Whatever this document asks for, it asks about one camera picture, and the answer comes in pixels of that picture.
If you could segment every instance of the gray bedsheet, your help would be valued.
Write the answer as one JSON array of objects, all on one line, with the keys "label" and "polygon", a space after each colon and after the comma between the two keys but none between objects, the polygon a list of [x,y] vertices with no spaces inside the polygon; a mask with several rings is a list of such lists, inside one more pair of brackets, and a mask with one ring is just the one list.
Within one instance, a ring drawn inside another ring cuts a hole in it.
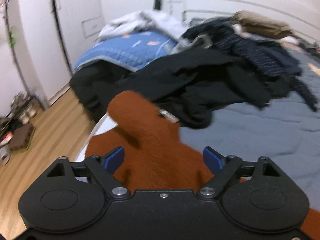
[{"label": "gray bedsheet", "polygon": [[[320,77],[308,63],[319,69],[320,64],[302,52],[288,51],[300,60],[301,79],[320,98]],[[296,92],[273,100],[262,111],[247,103],[214,111],[209,127],[184,127],[180,136],[183,143],[200,152],[210,146],[222,155],[237,155],[245,161],[270,157],[305,191],[310,206],[320,210],[320,112],[312,112]]]}]

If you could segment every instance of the brown garment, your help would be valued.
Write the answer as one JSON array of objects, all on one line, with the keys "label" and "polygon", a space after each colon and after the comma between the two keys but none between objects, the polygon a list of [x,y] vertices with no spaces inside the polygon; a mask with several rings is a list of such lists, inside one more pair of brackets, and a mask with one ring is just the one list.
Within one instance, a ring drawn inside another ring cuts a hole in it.
[{"label": "brown garment", "polygon": [[282,39],[293,34],[288,23],[246,10],[236,12],[232,19],[243,26],[244,32],[258,34],[267,38]]},{"label": "brown garment", "polygon": [[[140,95],[126,91],[109,104],[118,123],[112,130],[91,138],[86,157],[103,156],[117,146],[125,150],[124,163],[114,176],[131,192],[136,189],[193,189],[196,192],[212,174],[202,155],[182,144],[177,123],[159,114]],[[320,213],[310,210],[302,229],[320,240]]]}]

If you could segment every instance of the blue blanket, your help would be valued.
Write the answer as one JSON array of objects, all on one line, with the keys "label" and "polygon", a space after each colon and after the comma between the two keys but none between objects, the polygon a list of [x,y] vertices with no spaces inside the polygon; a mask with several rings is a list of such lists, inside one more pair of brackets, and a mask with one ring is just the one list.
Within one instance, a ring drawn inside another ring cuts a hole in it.
[{"label": "blue blanket", "polygon": [[100,42],[86,51],[76,63],[75,70],[105,60],[135,72],[151,61],[167,56],[176,44],[156,31],[126,34]]},{"label": "blue blanket", "polygon": [[[320,76],[308,63],[320,64],[302,52],[288,50],[300,61],[301,79],[320,98]],[[214,111],[206,129],[180,129],[183,143],[203,151],[210,146],[222,155],[237,155],[245,161],[270,157],[307,194],[311,208],[320,211],[320,113],[314,113],[301,97],[275,99],[258,110],[247,103]]]}]

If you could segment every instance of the wooden floor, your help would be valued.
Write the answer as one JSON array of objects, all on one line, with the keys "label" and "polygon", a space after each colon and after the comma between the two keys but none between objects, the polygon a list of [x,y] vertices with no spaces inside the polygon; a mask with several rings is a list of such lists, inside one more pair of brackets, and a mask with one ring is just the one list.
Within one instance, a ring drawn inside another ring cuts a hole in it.
[{"label": "wooden floor", "polygon": [[8,240],[26,229],[18,212],[23,192],[57,157],[73,161],[94,127],[71,90],[32,123],[36,132],[29,150],[0,166],[0,233]]}]

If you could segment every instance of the pink patch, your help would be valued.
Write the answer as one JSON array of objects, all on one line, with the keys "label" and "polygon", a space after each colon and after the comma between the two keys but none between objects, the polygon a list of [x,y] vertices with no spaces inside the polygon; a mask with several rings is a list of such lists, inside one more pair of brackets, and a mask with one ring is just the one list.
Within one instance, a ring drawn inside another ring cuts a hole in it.
[{"label": "pink patch", "polygon": [[147,45],[158,45],[159,43],[159,41],[149,41]]}]

